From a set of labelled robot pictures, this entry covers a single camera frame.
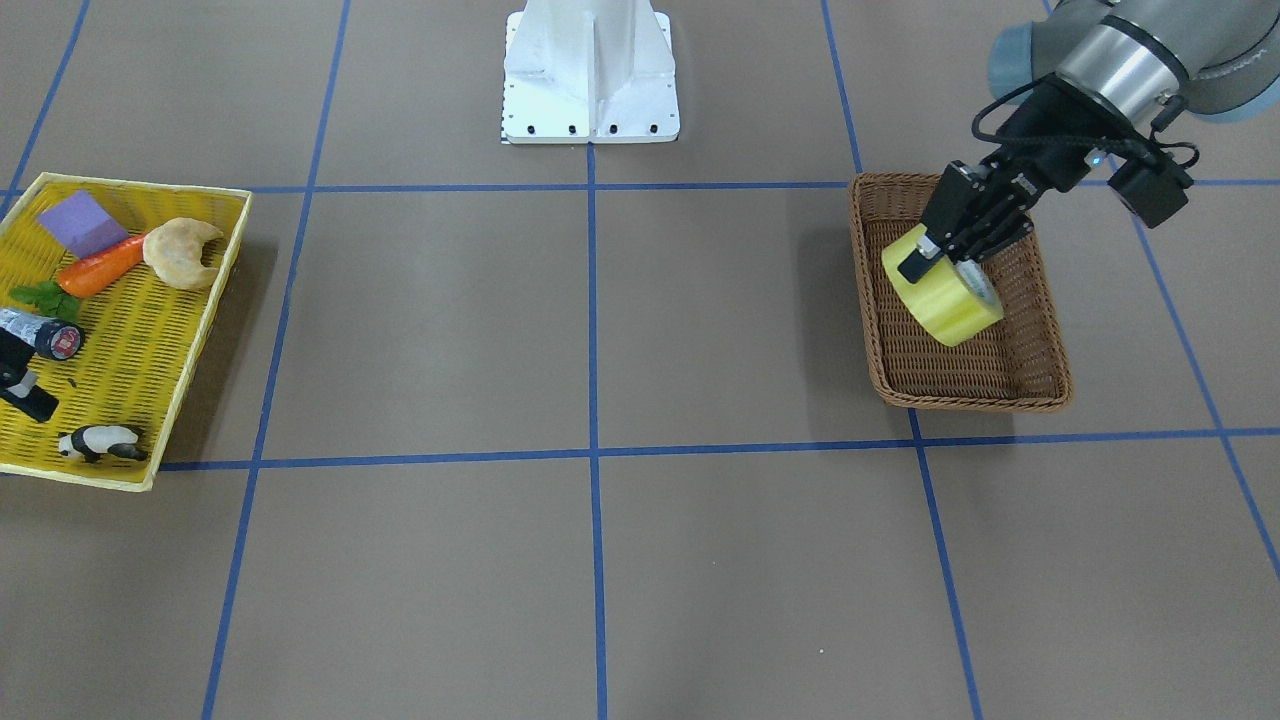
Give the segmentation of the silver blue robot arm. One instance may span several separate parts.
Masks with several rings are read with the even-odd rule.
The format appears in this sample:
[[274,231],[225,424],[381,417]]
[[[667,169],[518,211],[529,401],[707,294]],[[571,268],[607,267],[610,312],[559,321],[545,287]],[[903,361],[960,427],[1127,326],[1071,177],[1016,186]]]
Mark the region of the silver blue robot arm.
[[888,275],[916,284],[943,261],[979,264],[1032,231],[1029,210],[1066,193],[1102,158],[1121,159],[1108,187],[1143,225],[1180,211],[1201,159],[1161,140],[1184,114],[1242,122],[1277,105],[1275,1],[1061,1],[1042,22],[1014,26],[988,61],[993,108],[1011,114],[978,164],[950,163],[922,214],[922,237]]

